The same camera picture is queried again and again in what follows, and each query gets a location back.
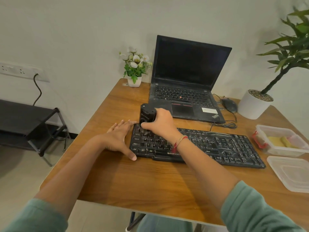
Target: laptop touchpad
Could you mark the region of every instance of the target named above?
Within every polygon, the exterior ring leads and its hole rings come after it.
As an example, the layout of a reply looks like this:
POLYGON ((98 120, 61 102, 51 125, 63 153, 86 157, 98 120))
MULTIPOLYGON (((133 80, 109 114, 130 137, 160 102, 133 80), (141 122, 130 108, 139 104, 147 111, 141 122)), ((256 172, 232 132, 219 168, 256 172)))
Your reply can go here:
POLYGON ((194 116, 193 107, 172 104, 173 116, 194 116))

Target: transparent container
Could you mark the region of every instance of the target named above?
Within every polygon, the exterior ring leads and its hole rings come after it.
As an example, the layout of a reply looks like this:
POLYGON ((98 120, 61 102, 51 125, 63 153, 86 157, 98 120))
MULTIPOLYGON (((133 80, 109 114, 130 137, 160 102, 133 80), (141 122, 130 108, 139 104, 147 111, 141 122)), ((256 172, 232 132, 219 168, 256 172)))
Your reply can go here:
POLYGON ((257 125, 252 137, 266 154, 297 157, 309 153, 309 145, 291 129, 257 125), (286 137, 293 146, 299 149, 275 146, 268 137, 286 137))
POLYGON ((297 158, 268 156, 267 162, 289 191, 309 193, 308 161, 297 158))

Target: laptop keyboard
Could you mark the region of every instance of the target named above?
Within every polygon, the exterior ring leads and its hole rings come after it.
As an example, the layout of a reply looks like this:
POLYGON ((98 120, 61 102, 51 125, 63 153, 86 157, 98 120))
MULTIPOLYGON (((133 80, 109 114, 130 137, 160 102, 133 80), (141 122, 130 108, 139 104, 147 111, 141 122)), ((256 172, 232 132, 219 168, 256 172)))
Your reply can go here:
POLYGON ((187 102, 214 108, 207 92, 156 85, 154 98, 173 102, 187 102))
MULTIPOLYGON (((259 169, 266 167, 247 136, 193 129, 178 130, 219 164, 259 169)), ((130 149, 140 157, 184 162, 178 153, 172 153, 171 143, 152 132, 141 133, 138 124, 133 128, 130 149)))

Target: left hand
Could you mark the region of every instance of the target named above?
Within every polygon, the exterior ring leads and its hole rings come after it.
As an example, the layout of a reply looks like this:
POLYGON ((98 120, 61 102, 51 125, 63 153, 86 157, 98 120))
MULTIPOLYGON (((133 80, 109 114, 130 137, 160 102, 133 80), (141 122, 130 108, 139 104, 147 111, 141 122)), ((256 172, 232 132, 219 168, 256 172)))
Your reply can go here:
POLYGON ((132 125, 136 124, 137 121, 128 120, 125 122, 122 120, 119 124, 115 123, 106 134, 103 134, 103 141, 105 143, 105 148, 110 151, 120 151, 131 160, 135 161, 136 155, 126 146, 125 136, 128 134, 132 125))

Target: white pot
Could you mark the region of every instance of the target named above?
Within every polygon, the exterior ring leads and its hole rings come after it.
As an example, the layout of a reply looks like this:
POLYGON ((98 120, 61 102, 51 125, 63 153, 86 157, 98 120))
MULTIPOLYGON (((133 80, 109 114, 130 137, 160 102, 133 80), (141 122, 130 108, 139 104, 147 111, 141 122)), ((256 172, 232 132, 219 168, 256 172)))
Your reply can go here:
POLYGON ((271 105, 272 102, 266 102, 252 96, 248 91, 238 104, 238 113, 251 120, 259 116, 271 105))
POLYGON ((132 78, 128 76, 128 84, 130 87, 139 87, 141 85, 141 77, 138 77, 134 84, 132 78))

